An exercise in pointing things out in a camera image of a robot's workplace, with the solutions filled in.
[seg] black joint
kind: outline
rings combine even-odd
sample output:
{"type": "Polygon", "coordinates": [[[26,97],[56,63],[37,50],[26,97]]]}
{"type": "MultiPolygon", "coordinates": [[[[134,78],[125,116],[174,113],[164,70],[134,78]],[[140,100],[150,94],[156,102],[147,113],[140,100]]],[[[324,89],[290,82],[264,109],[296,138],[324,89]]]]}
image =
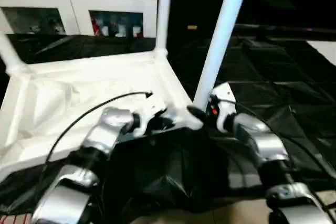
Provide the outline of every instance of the black joint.
{"type": "Polygon", "coordinates": [[[130,128],[129,132],[134,131],[135,128],[140,127],[140,116],[137,113],[132,113],[133,114],[133,125],[130,128]]]}
{"type": "Polygon", "coordinates": [[[228,132],[233,132],[233,125],[234,125],[234,120],[235,120],[236,115],[237,115],[236,113],[230,114],[226,117],[224,121],[223,128],[227,130],[228,132]]]}
{"type": "Polygon", "coordinates": [[[81,147],[79,150],[70,152],[68,164],[88,169],[101,179],[104,176],[107,159],[104,152],[94,147],[81,147]]]}
{"type": "Polygon", "coordinates": [[[265,190],[278,185],[288,185],[299,181],[291,169],[288,160],[273,160],[263,163],[258,169],[261,183],[265,190]]]}
{"type": "Polygon", "coordinates": [[[201,122],[206,122],[206,114],[204,111],[192,105],[188,105],[187,110],[190,112],[191,115],[199,119],[201,122]]]}

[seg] white surface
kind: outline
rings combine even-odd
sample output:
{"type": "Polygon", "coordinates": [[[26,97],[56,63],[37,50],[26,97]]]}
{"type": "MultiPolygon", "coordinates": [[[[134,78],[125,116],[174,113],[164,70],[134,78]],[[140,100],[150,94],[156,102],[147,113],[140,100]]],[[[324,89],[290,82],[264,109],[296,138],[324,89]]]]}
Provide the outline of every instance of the white surface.
{"type": "Polygon", "coordinates": [[[156,0],[71,0],[80,34],[94,35],[89,10],[143,14],[143,36],[156,36],[156,0]]]}
{"type": "MultiPolygon", "coordinates": [[[[75,14],[70,0],[0,0],[0,7],[41,7],[57,8],[67,35],[79,34],[75,14]]],[[[0,8],[0,31],[12,34],[13,31],[0,8]]]]}
{"type": "Polygon", "coordinates": [[[201,110],[205,110],[208,103],[242,2],[243,0],[223,0],[195,94],[194,105],[201,110]]]}
{"type": "MultiPolygon", "coordinates": [[[[159,94],[170,106],[191,104],[166,58],[155,52],[29,65],[34,74],[11,76],[0,110],[0,181],[9,173],[41,164],[59,134],[98,103],[132,91],[159,94]]],[[[112,102],[135,110],[136,95],[112,102]]],[[[53,160],[78,148],[103,108],[81,120],[56,147],[53,160]]]]}
{"type": "Polygon", "coordinates": [[[167,43],[170,0],[159,0],[159,16],[157,21],[156,49],[165,50],[167,43]]]}
{"type": "Polygon", "coordinates": [[[308,41],[320,54],[324,55],[332,64],[336,65],[336,42],[308,41]]]}

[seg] floor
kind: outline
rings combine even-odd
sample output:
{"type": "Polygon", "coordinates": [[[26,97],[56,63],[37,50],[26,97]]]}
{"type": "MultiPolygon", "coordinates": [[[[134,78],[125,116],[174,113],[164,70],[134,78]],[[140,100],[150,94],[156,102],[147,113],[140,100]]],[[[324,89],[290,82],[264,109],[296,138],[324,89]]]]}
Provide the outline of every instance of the floor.
{"type": "MultiPolygon", "coordinates": [[[[318,193],[325,204],[336,201],[336,191],[318,193]]],[[[150,217],[140,217],[132,224],[268,224],[265,200],[245,200],[203,214],[169,210],[150,217]]],[[[6,216],[0,224],[28,224],[30,215],[6,216]]]]}

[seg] black cable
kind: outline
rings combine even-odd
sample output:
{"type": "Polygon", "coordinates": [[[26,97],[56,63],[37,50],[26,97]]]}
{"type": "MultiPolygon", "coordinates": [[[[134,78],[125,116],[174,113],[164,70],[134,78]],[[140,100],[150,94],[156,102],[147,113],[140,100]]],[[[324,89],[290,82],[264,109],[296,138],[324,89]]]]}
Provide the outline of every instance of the black cable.
{"type": "Polygon", "coordinates": [[[126,94],[122,94],[122,95],[119,95],[117,97],[114,97],[114,98],[111,98],[107,101],[104,101],[96,106],[94,106],[93,108],[89,109],[87,112],[83,113],[81,116],[79,116],[76,120],[74,120],[61,134],[60,136],[56,139],[55,143],[53,144],[53,146],[51,147],[48,155],[47,155],[47,158],[46,158],[46,161],[43,165],[43,168],[42,168],[42,171],[41,171],[41,174],[40,174],[40,178],[39,178],[39,181],[37,183],[37,186],[36,186],[36,189],[35,189],[35,193],[36,195],[38,195],[38,189],[41,187],[41,184],[44,180],[44,174],[48,168],[48,164],[50,162],[50,159],[51,159],[51,156],[57,146],[57,144],[59,143],[59,141],[64,137],[64,135],[76,124],[78,123],[83,117],[85,117],[86,115],[88,115],[89,113],[91,113],[92,111],[110,103],[110,102],[113,102],[117,99],[120,99],[120,98],[123,98],[123,97],[127,97],[127,96],[130,96],[130,95],[135,95],[135,94],[145,94],[146,97],[148,98],[149,96],[152,95],[151,92],[130,92],[130,93],[126,93],[126,94]]]}
{"type": "MultiPolygon", "coordinates": [[[[292,139],[291,137],[288,137],[288,136],[285,136],[284,134],[282,134],[281,132],[276,132],[276,131],[273,131],[271,129],[271,127],[263,120],[261,119],[258,114],[256,112],[254,112],[253,110],[249,109],[248,107],[246,107],[245,105],[239,103],[239,102],[234,102],[234,101],[230,101],[230,100],[225,100],[225,99],[220,99],[220,101],[223,101],[223,102],[227,102],[227,103],[230,103],[230,104],[234,104],[236,106],[239,106],[241,108],[243,108],[244,110],[248,111],[249,113],[251,113],[253,116],[255,116],[256,118],[258,118],[259,120],[261,120],[263,123],[266,124],[266,126],[274,133],[276,134],[278,137],[280,138],[285,138],[287,140],[289,140],[291,143],[294,143],[296,146],[298,146],[300,149],[302,149],[313,161],[314,163],[316,163],[316,165],[322,170],[322,172],[324,172],[327,177],[328,177],[328,180],[329,182],[331,182],[332,185],[336,186],[336,181],[334,180],[334,177],[327,171],[327,169],[320,163],[320,161],[306,148],[304,147],[301,143],[299,143],[298,141],[292,139]]],[[[294,160],[293,158],[290,156],[290,154],[288,153],[288,156],[289,156],[289,159],[293,165],[294,168],[296,168],[296,164],[294,163],[294,160]]],[[[300,178],[302,179],[302,181],[308,186],[309,186],[309,183],[307,183],[305,181],[305,179],[303,177],[300,176],[300,178]]],[[[328,210],[328,206],[326,206],[324,204],[324,202],[322,201],[322,199],[317,195],[317,193],[312,190],[311,188],[309,188],[310,192],[312,193],[312,195],[316,198],[316,200],[319,202],[319,204],[321,205],[322,209],[324,212],[326,212],[326,214],[328,215],[328,217],[330,218],[330,220],[332,221],[333,224],[336,224],[336,220],[334,219],[334,217],[332,216],[331,212],[328,210]]]]}

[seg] white cabinet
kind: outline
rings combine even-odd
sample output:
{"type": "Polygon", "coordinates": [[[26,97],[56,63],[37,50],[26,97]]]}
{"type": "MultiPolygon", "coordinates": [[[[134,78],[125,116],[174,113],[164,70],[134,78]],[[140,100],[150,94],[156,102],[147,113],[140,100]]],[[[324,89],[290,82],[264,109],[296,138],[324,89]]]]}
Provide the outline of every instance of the white cabinet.
{"type": "Polygon", "coordinates": [[[71,0],[80,34],[154,38],[156,0],[71,0]]]}
{"type": "Polygon", "coordinates": [[[0,0],[0,30],[7,34],[79,34],[70,0],[0,0]]]}
{"type": "Polygon", "coordinates": [[[155,37],[157,0],[0,0],[4,33],[155,37]]]}

